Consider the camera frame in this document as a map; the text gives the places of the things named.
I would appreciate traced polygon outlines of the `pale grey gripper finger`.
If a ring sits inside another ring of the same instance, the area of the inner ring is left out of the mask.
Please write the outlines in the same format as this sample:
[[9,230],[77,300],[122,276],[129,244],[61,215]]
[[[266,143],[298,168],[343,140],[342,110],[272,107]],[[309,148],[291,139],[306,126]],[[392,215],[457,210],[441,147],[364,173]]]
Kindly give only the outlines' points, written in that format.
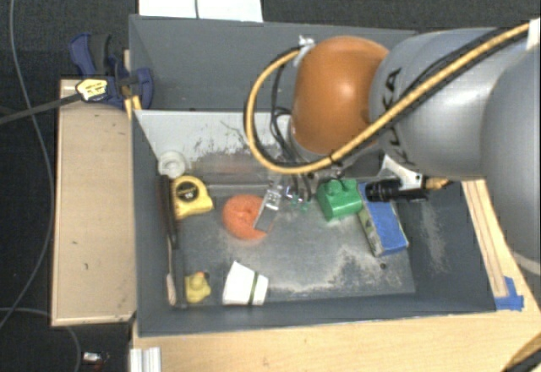
[[263,233],[269,232],[280,207],[281,191],[278,189],[268,189],[262,199],[258,215],[254,221],[254,229]]

